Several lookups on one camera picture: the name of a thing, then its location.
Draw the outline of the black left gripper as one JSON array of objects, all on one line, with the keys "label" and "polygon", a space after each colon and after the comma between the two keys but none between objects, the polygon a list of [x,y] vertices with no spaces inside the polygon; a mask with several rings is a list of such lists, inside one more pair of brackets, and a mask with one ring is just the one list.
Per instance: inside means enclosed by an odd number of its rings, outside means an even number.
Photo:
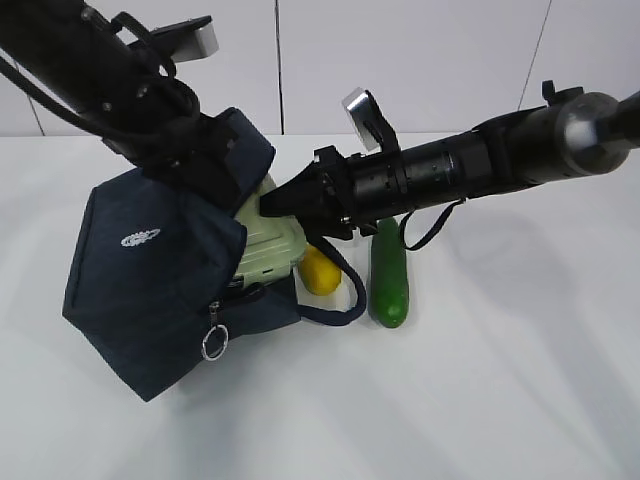
[{"label": "black left gripper", "polygon": [[270,168],[270,142],[243,114],[151,116],[136,123],[149,143],[107,146],[142,174],[195,193],[218,208],[239,208]]}]

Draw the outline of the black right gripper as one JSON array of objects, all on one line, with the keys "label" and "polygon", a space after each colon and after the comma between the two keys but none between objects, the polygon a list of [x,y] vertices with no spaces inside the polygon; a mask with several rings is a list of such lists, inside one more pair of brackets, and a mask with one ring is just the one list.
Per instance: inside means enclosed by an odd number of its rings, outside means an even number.
[{"label": "black right gripper", "polygon": [[377,221],[415,209],[401,150],[344,157],[329,146],[314,155],[297,176],[261,196],[263,217],[296,216],[307,239],[349,239],[354,229],[371,235]]}]

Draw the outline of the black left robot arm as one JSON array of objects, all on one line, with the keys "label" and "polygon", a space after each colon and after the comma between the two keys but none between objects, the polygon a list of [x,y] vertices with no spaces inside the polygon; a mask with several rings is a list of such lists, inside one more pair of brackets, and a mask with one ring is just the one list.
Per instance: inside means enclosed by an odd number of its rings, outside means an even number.
[{"label": "black left robot arm", "polygon": [[5,1],[1,47],[5,78],[150,179],[233,212],[268,174],[274,147],[243,112],[206,115],[178,78],[216,52],[210,16],[151,30],[83,1]]}]

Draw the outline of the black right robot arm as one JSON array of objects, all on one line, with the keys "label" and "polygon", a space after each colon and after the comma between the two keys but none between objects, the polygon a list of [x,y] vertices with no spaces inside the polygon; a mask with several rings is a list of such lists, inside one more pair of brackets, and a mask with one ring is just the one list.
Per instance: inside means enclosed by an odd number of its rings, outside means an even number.
[{"label": "black right robot arm", "polygon": [[542,84],[544,105],[486,120],[462,133],[401,147],[373,94],[343,101],[366,154],[315,151],[297,176],[260,199],[264,217],[294,217],[308,235],[349,240],[355,230],[437,205],[606,175],[639,146],[639,96]]}]

